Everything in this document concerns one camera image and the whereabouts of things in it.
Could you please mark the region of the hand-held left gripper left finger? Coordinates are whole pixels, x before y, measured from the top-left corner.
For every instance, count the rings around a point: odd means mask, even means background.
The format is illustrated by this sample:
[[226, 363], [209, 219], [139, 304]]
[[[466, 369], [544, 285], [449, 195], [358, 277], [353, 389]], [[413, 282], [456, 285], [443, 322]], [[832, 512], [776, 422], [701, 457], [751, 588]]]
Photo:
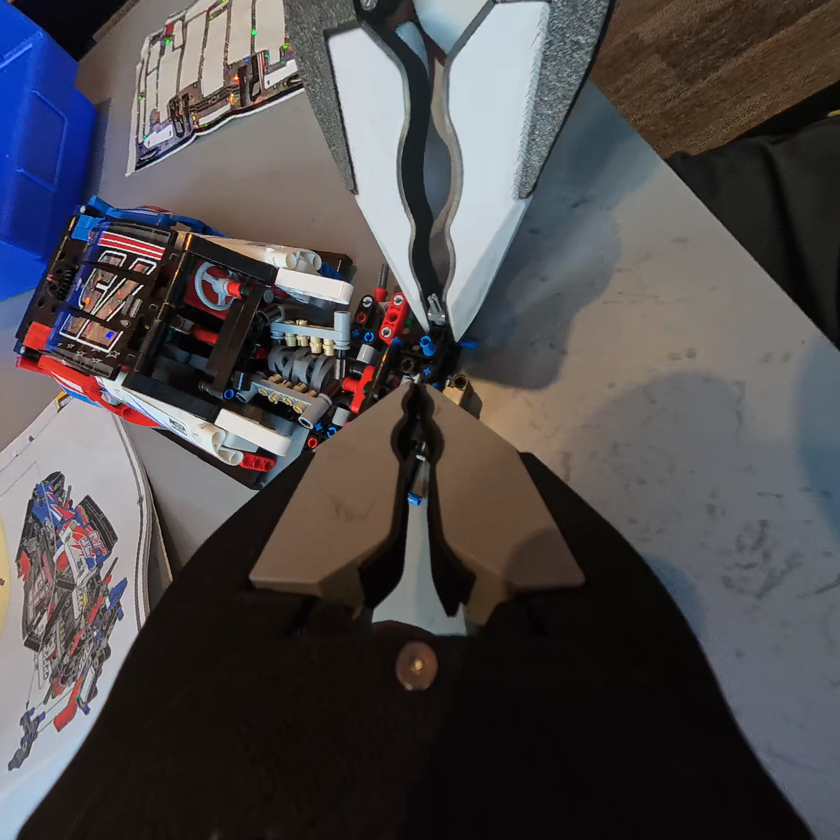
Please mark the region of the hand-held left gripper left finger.
[[412, 385], [401, 385], [322, 444], [250, 572], [260, 590], [374, 606], [367, 571], [396, 541], [406, 507], [399, 438]]

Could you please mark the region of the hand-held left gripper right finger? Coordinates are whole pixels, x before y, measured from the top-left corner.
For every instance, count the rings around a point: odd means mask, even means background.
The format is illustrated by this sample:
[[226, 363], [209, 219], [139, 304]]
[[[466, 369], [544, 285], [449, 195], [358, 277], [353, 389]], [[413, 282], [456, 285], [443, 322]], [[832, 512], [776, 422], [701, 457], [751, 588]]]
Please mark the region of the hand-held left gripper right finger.
[[485, 625], [520, 595], [582, 587], [585, 574], [519, 452], [424, 387], [432, 578], [447, 615]]

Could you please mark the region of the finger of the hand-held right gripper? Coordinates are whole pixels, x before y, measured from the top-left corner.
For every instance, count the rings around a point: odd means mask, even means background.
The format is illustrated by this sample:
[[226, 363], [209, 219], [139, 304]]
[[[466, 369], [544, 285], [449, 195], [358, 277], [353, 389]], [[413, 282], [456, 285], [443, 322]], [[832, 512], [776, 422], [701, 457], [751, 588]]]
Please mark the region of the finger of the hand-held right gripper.
[[414, 318], [429, 330], [440, 286], [424, 182], [431, 82], [416, 23], [360, 24], [328, 40], [356, 202]]
[[487, 298], [530, 200], [520, 195], [548, 2], [429, 4], [436, 65], [433, 119], [449, 188], [433, 227], [433, 262], [456, 341]]

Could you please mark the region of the black connector with blue pin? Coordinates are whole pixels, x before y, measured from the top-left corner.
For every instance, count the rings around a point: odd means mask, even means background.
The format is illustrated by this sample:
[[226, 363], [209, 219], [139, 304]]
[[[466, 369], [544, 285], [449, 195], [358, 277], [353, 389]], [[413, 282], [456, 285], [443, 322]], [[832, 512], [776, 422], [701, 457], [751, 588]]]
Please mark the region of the black connector with blue pin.
[[411, 506], [419, 507], [427, 497], [432, 453], [433, 433], [428, 414], [426, 386], [416, 385], [408, 403], [406, 462], [403, 468], [406, 498]]

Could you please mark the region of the toy brick race car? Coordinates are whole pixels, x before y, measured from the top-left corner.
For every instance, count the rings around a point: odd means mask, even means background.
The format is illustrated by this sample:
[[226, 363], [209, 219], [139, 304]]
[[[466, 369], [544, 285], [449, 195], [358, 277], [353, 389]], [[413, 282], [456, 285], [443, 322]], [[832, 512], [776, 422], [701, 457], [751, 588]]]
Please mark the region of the toy brick race car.
[[417, 324], [383, 265], [355, 306], [350, 257], [221, 235], [92, 197], [17, 329], [18, 369], [173, 439], [257, 490], [400, 385], [478, 406], [462, 349]]

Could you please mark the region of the grey desk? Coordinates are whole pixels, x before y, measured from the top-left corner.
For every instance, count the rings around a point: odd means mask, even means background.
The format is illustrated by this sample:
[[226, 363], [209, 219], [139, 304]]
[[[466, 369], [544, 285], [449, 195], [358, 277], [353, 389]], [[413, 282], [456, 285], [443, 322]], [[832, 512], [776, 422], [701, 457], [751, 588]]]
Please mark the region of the grey desk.
[[[305, 93], [126, 176], [138, 2], [81, 59], [87, 189], [237, 236], [382, 253]], [[838, 351], [589, 81], [475, 321], [480, 418], [640, 552], [815, 837], [838, 838]], [[129, 427], [175, 570], [253, 496]]]

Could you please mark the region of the holographic sticker sheet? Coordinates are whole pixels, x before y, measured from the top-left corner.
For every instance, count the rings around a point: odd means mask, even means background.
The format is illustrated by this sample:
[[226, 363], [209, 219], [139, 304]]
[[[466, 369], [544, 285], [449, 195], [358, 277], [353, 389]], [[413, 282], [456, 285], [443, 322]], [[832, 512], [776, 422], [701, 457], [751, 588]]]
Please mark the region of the holographic sticker sheet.
[[126, 175], [303, 89], [282, 1], [202, 1], [143, 42]]

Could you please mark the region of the person's black clothing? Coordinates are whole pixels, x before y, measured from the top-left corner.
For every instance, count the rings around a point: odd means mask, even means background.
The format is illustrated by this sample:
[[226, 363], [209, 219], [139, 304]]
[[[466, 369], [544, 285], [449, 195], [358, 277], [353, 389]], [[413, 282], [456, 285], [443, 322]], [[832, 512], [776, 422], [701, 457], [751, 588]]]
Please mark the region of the person's black clothing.
[[677, 153], [667, 164], [838, 346], [838, 116]]

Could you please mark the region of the open building instruction book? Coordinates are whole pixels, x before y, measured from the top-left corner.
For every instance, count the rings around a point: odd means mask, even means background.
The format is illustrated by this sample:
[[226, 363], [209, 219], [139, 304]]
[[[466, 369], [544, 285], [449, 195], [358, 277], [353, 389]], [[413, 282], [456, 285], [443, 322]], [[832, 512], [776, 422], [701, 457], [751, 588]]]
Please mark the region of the open building instruction book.
[[122, 422], [60, 395], [2, 451], [1, 836], [102, 710], [172, 570]]

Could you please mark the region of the blue plastic bin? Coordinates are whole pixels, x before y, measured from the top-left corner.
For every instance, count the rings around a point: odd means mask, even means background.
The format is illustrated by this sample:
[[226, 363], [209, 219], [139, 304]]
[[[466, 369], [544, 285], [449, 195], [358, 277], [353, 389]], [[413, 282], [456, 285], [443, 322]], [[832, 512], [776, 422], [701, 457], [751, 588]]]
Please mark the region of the blue plastic bin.
[[78, 63], [1, 2], [1, 300], [34, 289], [81, 202], [96, 110]]

